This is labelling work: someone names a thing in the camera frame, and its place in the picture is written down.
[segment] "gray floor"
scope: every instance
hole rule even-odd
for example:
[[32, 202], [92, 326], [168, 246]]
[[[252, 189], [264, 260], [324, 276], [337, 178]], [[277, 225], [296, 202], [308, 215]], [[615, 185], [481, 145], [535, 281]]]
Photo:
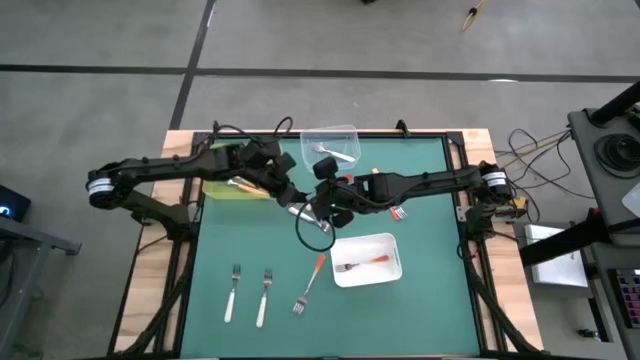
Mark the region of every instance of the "gray floor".
[[[638, 75], [640, 11], [632, 0], [488, 1], [471, 29], [473, 1], [219, 0], [199, 66], [522, 74]], [[205, 0], [4, 1], [0, 63], [186, 67]], [[84, 243], [56, 255], [22, 341], [47, 359], [106, 351], [139, 226], [124, 211], [88, 205], [86, 172], [126, 157], [155, 156], [181, 76], [0, 73], [0, 182], [34, 200], [28, 223]], [[182, 129], [214, 119], [269, 129], [354, 124], [489, 128], [506, 149], [517, 127], [562, 130], [566, 114], [597, 107], [628, 84], [493, 83], [197, 77]], [[527, 140], [514, 139], [516, 143]], [[571, 141], [562, 184], [590, 194]], [[512, 174], [518, 166], [512, 166]], [[561, 175], [555, 155], [537, 168]], [[539, 181], [530, 177], [522, 184]], [[594, 202], [551, 186], [535, 189], [542, 219], [579, 220]], [[534, 291], [545, 347], [555, 354], [624, 358], [619, 342], [575, 335], [593, 326], [585, 299]]]

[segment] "white plate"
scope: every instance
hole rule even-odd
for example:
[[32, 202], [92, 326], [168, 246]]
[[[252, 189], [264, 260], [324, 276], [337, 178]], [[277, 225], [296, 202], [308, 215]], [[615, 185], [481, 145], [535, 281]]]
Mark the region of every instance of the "white plate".
[[[389, 260], [362, 264], [345, 272], [336, 272], [336, 265], [357, 264], [379, 256]], [[396, 239], [389, 233], [337, 239], [331, 248], [333, 278], [340, 287], [353, 287], [398, 280], [402, 277], [402, 265]]]

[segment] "fork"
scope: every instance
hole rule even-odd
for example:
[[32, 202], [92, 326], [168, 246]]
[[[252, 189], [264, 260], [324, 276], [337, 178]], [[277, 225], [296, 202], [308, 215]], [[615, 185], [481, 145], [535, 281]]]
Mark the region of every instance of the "fork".
[[264, 313], [267, 309], [267, 291], [273, 282], [273, 273], [271, 269], [265, 269], [264, 271], [264, 280], [262, 283], [264, 284], [264, 291], [262, 292], [262, 299], [260, 299], [260, 309], [258, 310], [258, 320], [256, 320], [256, 326], [258, 328], [262, 327], [264, 324]]
[[382, 255], [382, 256], [379, 256], [379, 257], [377, 257], [375, 259], [371, 259], [369, 261], [364, 261], [364, 262], [361, 262], [361, 263], [336, 265], [334, 267], [334, 269], [336, 270], [336, 272], [345, 272], [345, 271], [349, 271], [349, 270], [353, 269], [354, 267], [356, 267], [358, 265], [375, 264], [375, 263], [385, 262], [385, 261], [389, 261], [389, 255]]
[[229, 300], [227, 300], [227, 310], [224, 312], [224, 322], [227, 324], [231, 322], [231, 315], [233, 315], [233, 303], [236, 300], [236, 287], [238, 286], [238, 280], [240, 280], [240, 264], [233, 264], [231, 280], [233, 281], [233, 286], [229, 293]]
[[313, 270], [313, 274], [311, 275], [311, 280], [309, 280], [309, 284], [307, 285], [307, 289], [304, 291], [304, 294], [302, 294], [302, 296], [300, 296], [298, 298], [298, 301], [296, 301], [296, 304], [293, 305], [294, 314], [302, 315], [302, 312], [304, 311], [304, 307], [307, 305], [307, 295], [309, 294], [309, 289], [311, 289], [311, 285], [313, 284], [313, 280], [316, 279], [316, 275], [318, 275], [318, 272], [322, 268], [322, 265], [324, 264], [324, 260], [326, 258], [327, 257], [324, 254], [320, 254], [318, 256], [318, 261], [316, 261], [316, 267]]
[[393, 219], [396, 221], [400, 221], [408, 216], [404, 209], [400, 206], [392, 206], [390, 211]]

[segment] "orange handle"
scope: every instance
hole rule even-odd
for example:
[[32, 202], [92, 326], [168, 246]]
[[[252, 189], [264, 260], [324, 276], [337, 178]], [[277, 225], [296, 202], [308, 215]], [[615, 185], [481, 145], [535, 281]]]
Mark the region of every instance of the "orange handle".
[[324, 260], [327, 257], [324, 254], [320, 254], [318, 255], [318, 261], [316, 261], [316, 268], [314, 271], [320, 271], [320, 268], [322, 268], [322, 265], [324, 265]]
[[371, 260], [370, 262], [385, 262], [385, 261], [389, 261], [389, 255], [382, 255], [380, 257], [377, 257]]

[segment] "green mat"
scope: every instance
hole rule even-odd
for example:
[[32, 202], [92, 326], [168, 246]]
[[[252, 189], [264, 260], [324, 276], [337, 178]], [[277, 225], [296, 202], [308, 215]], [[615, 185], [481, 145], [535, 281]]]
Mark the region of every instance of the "green mat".
[[[440, 139], [360, 139], [362, 157], [353, 175], [413, 175], [443, 171]], [[317, 180], [301, 159], [298, 140], [281, 141], [298, 162], [291, 177], [302, 191]], [[320, 357], [466, 354], [479, 352], [469, 290], [456, 256], [458, 232], [450, 195], [407, 201], [409, 217], [389, 212], [356, 215], [338, 238], [392, 233], [403, 267], [400, 280], [356, 288], [333, 281], [330, 256], [302, 316], [292, 313], [317, 258], [297, 240], [294, 217], [272, 200], [207, 198], [189, 298], [182, 357]], [[328, 236], [301, 222], [314, 245]], [[223, 321], [234, 263], [242, 265], [233, 320]], [[264, 269], [273, 270], [266, 319], [256, 318]]]

